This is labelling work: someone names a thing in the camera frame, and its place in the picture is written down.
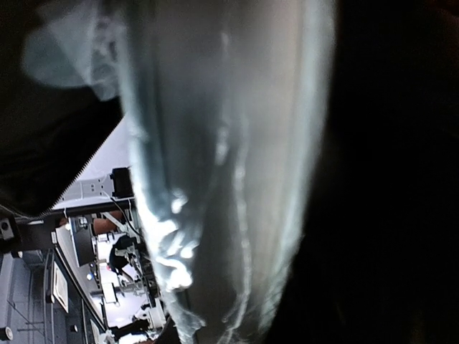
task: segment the transparent plastic wrap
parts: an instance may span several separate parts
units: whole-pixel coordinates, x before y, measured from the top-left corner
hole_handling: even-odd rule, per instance
[[[302,237],[326,114],[333,1],[126,2],[133,187],[183,343],[258,343]]]
[[[43,26],[24,44],[24,73],[50,87],[89,86],[100,100],[116,97],[115,30],[107,4],[64,0],[39,7]]]

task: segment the zipper teeth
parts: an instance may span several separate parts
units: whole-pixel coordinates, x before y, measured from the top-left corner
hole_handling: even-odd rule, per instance
[[[59,197],[57,197],[57,200],[47,210],[39,213],[37,216],[28,216],[28,215],[24,214],[23,212],[18,211],[17,209],[15,209],[13,206],[0,205],[0,209],[3,208],[6,211],[8,211],[9,213],[12,213],[13,215],[20,216],[22,219],[26,219],[26,220],[30,220],[30,221],[39,220],[39,219],[42,219],[43,217],[45,217],[46,215],[49,215],[49,213],[51,213],[52,209],[56,205],[58,205],[59,200],[62,198],[62,196],[65,194],[65,192],[67,192],[67,190],[72,186],[72,184],[74,182],[76,182],[76,180],[82,175],[83,171],[88,167],[89,163],[94,158],[94,156],[97,154],[97,152],[99,151],[100,147],[102,147],[104,145],[104,143],[107,142],[107,139],[110,137],[110,135],[111,135],[111,133],[105,138],[105,140],[100,145],[97,146],[97,148],[95,149],[94,153],[92,153],[90,155],[90,157],[86,160],[86,162],[84,163],[82,168],[78,171],[77,175],[71,180],[69,185],[65,188],[65,190],[62,193],[59,194]]]

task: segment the black cable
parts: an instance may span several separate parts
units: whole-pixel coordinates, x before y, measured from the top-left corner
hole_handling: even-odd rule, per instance
[[[126,223],[129,225],[129,227],[133,230],[134,233],[136,233],[137,235],[139,235],[140,238],[143,239],[143,235],[140,234],[137,230],[134,229],[134,226],[132,225],[132,223],[129,221],[128,217],[126,216],[126,214],[124,214],[124,211],[123,209],[120,207],[120,205],[118,204],[118,202],[113,198],[113,197],[110,197],[110,200],[116,205],[116,207],[118,209],[120,209]]]

